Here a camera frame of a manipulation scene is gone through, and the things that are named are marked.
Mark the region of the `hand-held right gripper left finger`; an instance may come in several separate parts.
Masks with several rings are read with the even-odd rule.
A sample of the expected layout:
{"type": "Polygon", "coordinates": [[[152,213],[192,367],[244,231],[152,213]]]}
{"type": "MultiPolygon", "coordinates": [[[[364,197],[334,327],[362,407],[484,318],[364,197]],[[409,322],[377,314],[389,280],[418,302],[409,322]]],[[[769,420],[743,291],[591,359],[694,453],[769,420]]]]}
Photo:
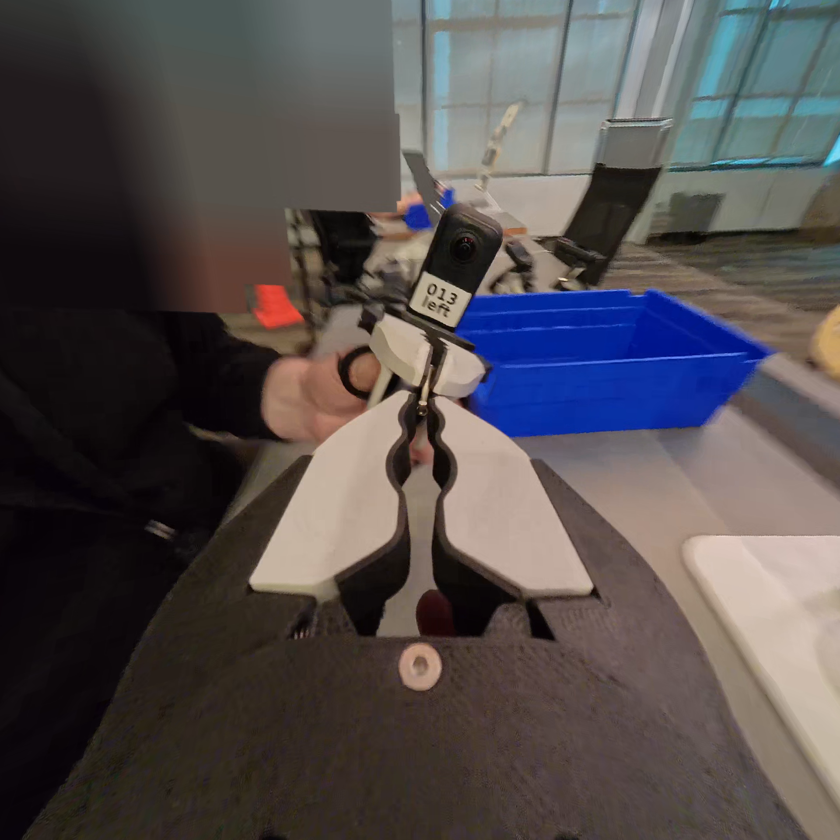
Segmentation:
{"type": "Polygon", "coordinates": [[[407,582],[417,398],[392,395],[304,458],[301,476],[250,575],[252,591],[339,602],[355,631],[377,635],[407,582]]]}

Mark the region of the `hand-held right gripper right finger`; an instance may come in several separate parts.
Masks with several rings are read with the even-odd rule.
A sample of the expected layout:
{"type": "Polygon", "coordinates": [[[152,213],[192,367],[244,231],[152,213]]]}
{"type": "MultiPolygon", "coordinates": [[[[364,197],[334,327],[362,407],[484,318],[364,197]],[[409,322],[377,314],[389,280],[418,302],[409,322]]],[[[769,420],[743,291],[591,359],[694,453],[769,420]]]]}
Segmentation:
{"type": "Polygon", "coordinates": [[[456,402],[428,404],[439,488],[433,575],[455,633],[480,636],[507,605],[580,600],[594,583],[531,458],[456,402]]]}

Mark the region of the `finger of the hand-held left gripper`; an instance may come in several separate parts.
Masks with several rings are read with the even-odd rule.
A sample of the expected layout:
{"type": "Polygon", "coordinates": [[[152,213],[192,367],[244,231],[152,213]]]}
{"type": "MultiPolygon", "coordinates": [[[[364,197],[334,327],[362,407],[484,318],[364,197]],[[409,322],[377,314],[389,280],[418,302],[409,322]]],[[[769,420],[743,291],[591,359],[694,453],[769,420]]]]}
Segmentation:
{"type": "Polygon", "coordinates": [[[373,392],[385,392],[393,376],[415,392],[422,390],[432,353],[425,329],[393,315],[384,315],[373,327],[370,350],[380,365],[373,392]]]}
{"type": "Polygon", "coordinates": [[[487,363],[456,344],[433,349],[429,392],[447,398],[467,398],[487,376],[487,363]]]}

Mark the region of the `blue plastic bin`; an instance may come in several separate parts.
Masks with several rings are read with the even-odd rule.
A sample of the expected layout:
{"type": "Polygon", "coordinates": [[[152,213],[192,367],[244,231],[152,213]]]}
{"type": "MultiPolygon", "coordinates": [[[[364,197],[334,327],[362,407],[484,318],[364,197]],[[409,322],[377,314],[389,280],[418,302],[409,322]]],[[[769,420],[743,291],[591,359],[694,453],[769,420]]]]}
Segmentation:
{"type": "Polygon", "coordinates": [[[456,333],[491,367],[472,412],[511,438],[700,427],[774,353],[659,290],[476,297],[456,333]]]}

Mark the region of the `person's left forearm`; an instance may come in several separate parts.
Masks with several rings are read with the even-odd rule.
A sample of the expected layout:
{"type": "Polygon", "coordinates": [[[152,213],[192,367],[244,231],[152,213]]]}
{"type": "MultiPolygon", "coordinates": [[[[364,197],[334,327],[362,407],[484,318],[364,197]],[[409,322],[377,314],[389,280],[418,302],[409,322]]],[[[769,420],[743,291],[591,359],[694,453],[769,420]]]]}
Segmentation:
{"type": "Polygon", "coordinates": [[[278,352],[230,333],[216,313],[161,311],[150,320],[175,368],[175,405],[186,424],[204,432],[279,441],[262,399],[278,352]]]}

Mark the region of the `person's left hand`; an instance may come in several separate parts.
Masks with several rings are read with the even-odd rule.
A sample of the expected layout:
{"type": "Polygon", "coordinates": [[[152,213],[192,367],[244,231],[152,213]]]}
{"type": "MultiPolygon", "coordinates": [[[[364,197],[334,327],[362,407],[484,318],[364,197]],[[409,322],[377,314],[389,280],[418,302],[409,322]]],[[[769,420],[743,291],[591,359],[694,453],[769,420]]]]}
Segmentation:
{"type": "Polygon", "coordinates": [[[340,365],[358,392],[369,392],[381,366],[372,353],[345,350],[318,359],[281,358],[266,374],[260,410],[271,433],[292,443],[320,445],[365,412],[366,399],[349,391],[340,365]]]}

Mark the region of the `small blue storage bins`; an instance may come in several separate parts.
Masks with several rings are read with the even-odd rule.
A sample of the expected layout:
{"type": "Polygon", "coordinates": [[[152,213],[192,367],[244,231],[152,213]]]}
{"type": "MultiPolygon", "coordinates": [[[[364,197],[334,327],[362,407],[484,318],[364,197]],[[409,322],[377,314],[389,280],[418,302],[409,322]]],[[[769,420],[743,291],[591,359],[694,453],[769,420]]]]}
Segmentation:
{"type": "MultiPolygon", "coordinates": [[[[403,201],[402,219],[410,230],[418,232],[433,228],[436,225],[436,221],[428,215],[427,207],[419,192],[405,196],[403,201]]],[[[443,212],[453,203],[455,203],[455,190],[446,185],[445,189],[439,194],[440,211],[443,212]]]]}

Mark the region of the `orange striped object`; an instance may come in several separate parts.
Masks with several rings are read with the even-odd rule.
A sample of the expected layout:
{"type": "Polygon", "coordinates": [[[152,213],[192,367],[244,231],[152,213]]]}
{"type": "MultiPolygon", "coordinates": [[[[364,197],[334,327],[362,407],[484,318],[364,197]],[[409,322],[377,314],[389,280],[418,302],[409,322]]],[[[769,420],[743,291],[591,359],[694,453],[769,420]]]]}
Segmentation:
{"type": "Polygon", "coordinates": [[[283,286],[254,285],[253,300],[252,312],[266,330],[286,329],[306,323],[283,286]]]}

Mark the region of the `black office chair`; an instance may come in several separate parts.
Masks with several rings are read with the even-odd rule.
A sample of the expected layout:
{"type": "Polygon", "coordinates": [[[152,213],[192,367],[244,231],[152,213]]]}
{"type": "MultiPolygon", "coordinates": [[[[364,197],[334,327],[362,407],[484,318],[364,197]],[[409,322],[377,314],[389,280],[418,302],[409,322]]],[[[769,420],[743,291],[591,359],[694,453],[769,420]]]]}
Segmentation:
{"type": "Polygon", "coordinates": [[[564,244],[598,255],[583,260],[576,277],[584,288],[600,285],[625,236],[642,212],[663,171],[655,167],[622,167],[596,163],[590,183],[553,254],[564,260],[564,244]]]}

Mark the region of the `grey metal case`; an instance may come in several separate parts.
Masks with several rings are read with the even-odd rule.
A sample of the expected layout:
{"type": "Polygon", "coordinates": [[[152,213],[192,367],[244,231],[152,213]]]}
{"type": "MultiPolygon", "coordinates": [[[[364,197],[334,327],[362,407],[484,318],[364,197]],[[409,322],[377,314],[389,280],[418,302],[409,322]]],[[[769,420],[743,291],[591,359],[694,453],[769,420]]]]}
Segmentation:
{"type": "Polygon", "coordinates": [[[598,133],[594,164],[611,169],[661,168],[672,119],[607,119],[598,133]]]}

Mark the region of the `white adjustable stand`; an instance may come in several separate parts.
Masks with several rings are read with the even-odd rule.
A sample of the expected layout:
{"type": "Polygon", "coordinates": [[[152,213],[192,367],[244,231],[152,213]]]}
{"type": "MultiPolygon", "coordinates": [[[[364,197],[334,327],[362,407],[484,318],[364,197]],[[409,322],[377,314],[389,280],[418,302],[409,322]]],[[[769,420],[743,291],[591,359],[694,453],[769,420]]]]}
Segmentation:
{"type": "Polygon", "coordinates": [[[703,535],[682,555],[808,763],[838,799],[839,538],[703,535]]]}

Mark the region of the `yellow object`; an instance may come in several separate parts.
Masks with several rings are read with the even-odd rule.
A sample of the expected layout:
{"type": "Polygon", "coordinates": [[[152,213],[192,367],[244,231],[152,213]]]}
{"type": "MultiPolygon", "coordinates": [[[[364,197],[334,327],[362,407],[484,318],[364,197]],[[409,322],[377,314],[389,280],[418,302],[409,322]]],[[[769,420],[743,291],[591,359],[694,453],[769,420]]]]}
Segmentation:
{"type": "Polygon", "coordinates": [[[808,363],[814,370],[839,383],[839,306],[828,312],[814,331],[808,363]]]}

